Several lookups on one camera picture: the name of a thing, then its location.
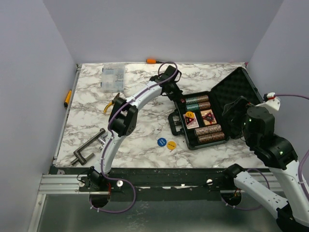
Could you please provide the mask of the brown 100 chip roll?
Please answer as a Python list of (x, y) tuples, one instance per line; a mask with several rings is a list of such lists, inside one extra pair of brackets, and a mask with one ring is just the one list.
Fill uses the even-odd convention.
[(223, 132), (212, 133), (211, 137), (214, 141), (220, 141), (225, 138), (225, 134)]
[(199, 144), (206, 144), (212, 142), (212, 135), (201, 135), (197, 138)]

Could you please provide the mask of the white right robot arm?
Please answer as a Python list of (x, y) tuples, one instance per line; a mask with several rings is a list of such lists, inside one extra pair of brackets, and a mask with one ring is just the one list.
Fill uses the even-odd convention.
[(222, 184), (245, 191), (275, 218), (283, 232), (309, 230), (309, 186), (302, 174), (304, 160), (299, 161), (292, 144), (274, 133), (274, 112), (280, 99), (275, 93), (253, 105), (241, 96), (224, 106), (222, 116), (242, 132), (249, 149), (269, 168), (280, 184), (284, 197), (253, 179), (248, 171), (233, 164), (223, 171)]

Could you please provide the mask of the black poker set case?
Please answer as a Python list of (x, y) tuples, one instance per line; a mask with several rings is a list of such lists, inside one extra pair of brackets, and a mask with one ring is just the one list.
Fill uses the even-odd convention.
[[(202, 95), (208, 95), (209, 102), (211, 104), (211, 110), (214, 113), (217, 124), (220, 124), (222, 131), (225, 134), (225, 138), (220, 141), (214, 141), (206, 144), (198, 143), (198, 136), (195, 136), (195, 129), (187, 129), (183, 115), (187, 112), (185, 102), (181, 102), (181, 99), (198, 97)], [(190, 150), (196, 150), (213, 145), (219, 145), (226, 143), (231, 138), (229, 136), (229, 126), (223, 119), (222, 113), (226, 104), (234, 102), (240, 96), (245, 97), (253, 105), (258, 105), (262, 102), (262, 97), (259, 94), (254, 83), (251, 81), (247, 71), (243, 67), (237, 67), (227, 77), (220, 81), (217, 85), (212, 87), (209, 91), (195, 92), (191, 94), (183, 94), (178, 100), (174, 101), (176, 109), (168, 116), (169, 126), (171, 133), (174, 136), (183, 135), (187, 147)], [(206, 127), (201, 117), (201, 111), (193, 111), (197, 117), (199, 127)]]

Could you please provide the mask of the blue small blind button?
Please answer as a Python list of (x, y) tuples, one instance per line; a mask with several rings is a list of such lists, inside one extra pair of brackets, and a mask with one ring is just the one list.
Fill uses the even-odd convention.
[(167, 144), (167, 140), (163, 137), (159, 138), (157, 140), (157, 144), (160, 146), (160, 147), (164, 147), (166, 144)]

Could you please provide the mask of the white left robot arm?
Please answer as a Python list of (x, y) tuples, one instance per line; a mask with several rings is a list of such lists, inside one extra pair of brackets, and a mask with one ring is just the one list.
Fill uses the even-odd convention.
[(176, 92), (175, 79), (181, 76), (177, 64), (167, 62), (168, 67), (164, 72), (158, 70), (157, 75), (152, 76), (149, 82), (134, 95), (123, 99), (118, 98), (113, 106), (107, 126), (107, 140), (101, 151), (98, 164), (89, 168), (87, 177), (90, 185), (97, 191), (104, 190), (109, 180), (117, 180), (108, 177), (113, 159), (121, 145), (136, 128), (138, 113), (149, 101), (162, 95)]

